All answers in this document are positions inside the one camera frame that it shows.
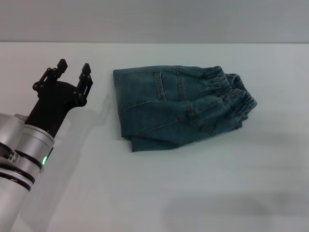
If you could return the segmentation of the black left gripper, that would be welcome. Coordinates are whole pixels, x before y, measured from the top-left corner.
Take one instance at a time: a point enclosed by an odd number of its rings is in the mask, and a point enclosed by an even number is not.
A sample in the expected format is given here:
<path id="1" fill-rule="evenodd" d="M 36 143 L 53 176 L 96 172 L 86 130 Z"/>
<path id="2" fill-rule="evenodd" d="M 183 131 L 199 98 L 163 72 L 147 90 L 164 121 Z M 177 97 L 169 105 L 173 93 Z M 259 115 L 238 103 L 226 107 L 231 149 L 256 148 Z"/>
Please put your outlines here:
<path id="1" fill-rule="evenodd" d="M 68 65 L 61 59 L 55 68 L 47 68 L 40 80 L 33 84 L 38 92 L 38 101 L 29 114 L 25 124 L 35 126 L 50 134 L 53 138 L 61 127 L 68 111 L 83 107 L 93 85 L 90 65 L 86 63 L 79 76 L 77 87 L 57 81 L 66 71 Z"/>

